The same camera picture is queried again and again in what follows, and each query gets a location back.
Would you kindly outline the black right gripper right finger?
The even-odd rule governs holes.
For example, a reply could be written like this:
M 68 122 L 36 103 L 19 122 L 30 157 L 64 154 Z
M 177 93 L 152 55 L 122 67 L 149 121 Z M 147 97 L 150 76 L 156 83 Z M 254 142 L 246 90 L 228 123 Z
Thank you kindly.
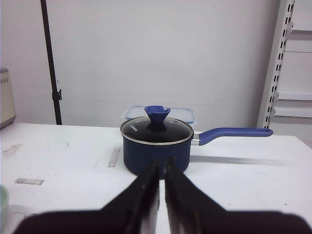
M 298 215 L 276 211 L 227 211 L 196 187 L 167 159 L 165 201 L 173 234 L 310 234 Z

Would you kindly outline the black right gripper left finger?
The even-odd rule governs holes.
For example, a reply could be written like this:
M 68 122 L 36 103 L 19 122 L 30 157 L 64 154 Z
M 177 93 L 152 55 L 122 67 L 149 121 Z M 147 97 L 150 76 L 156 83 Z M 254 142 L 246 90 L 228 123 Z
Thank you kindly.
M 159 166 L 152 161 L 100 210 L 57 211 L 30 216 L 17 234 L 154 234 L 159 210 Z

